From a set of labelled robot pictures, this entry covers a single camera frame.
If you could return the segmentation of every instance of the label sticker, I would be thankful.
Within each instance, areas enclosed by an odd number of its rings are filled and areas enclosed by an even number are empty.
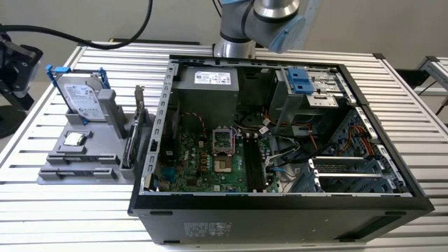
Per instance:
[[[185,222],[189,237],[227,237],[231,229],[231,222]]]
[[[267,127],[267,126],[265,126],[262,129],[261,129],[261,133],[262,133],[262,135],[265,134],[265,133],[267,133],[270,131],[270,128]]]
[[[105,120],[101,103],[94,88],[87,85],[65,85],[67,96],[77,112],[89,120]]]
[[[217,84],[231,85],[231,73],[230,72],[197,72],[195,73],[197,84]]]
[[[263,121],[263,124],[265,124],[266,126],[269,126],[269,125],[270,125],[270,123],[271,123],[271,120],[270,120],[270,118],[266,118],[266,120]]]

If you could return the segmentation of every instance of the white wall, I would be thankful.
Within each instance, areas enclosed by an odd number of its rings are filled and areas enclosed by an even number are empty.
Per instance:
[[[213,1],[154,0],[154,11],[142,39],[199,41],[219,39],[221,19]],[[141,28],[147,0],[0,0],[0,23],[37,25],[83,39],[130,38]],[[77,43],[43,34],[10,33],[17,43],[45,51],[43,66],[65,64]],[[38,80],[46,80],[45,70]]]
[[[323,0],[307,50],[381,52],[398,68],[448,56],[447,0]]]
[[[211,0],[154,0],[143,39],[219,39],[221,20]],[[82,38],[127,38],[146,15],[147,0],[0,0],[0,23],[33,24]],[[381,52],[397,67],[414,68],[426,55],[448,56],[447,0],[322,0],[307,50]],[[75,43],[42,34],[11,33],[39,47],[45,65],[61,65]],[[41,71],[38,80],[45,80]]]

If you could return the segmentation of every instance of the metal workbench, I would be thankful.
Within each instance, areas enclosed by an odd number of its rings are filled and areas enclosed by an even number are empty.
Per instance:
[[[102,51],[78,47],[67,66],[109,71],[125,111],[134,112],[135,85],[146,86],[146,104],[155,112],[170,54],[211,55],[210,46],[133,44]],[[37,103],[0,154],[0,251],[133,250],[335,250],[448,251],[448,129],[386,60],[373,54],[265,49],[259,59],[346,64],[373,110],[422,183],[437,210],[366,245],[306,244],[185,245],[161,247],[137,218],[127,214],[133,185],[46,185],[35,183],[67,119],[53,87]]]

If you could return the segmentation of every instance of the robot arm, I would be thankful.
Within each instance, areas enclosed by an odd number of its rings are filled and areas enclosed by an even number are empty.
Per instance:
[[[225,0],[221,36],[214,55],[255,58],[255,44],[285,53],[295,44],[306,19],[299,0]]]

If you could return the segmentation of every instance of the green circuit board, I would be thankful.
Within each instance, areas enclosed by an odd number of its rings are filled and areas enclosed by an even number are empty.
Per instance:
[[[266,155],[270,149],[267,138],[259,139],[261,151]],[[215,161],[226,159],[231,162],[231,171],[217,172]],[[266,188],[267,192],[278,192],[277,180]],[[183,134],[179,160],[175,167],[175,179],[170,182],[170,188],[162,191],[171,192],[249,192],[247,174],[245,168],[243,138],[235,137],[235,154],[233,157],[215,157],[213,155],[211,138],[202,135]]]

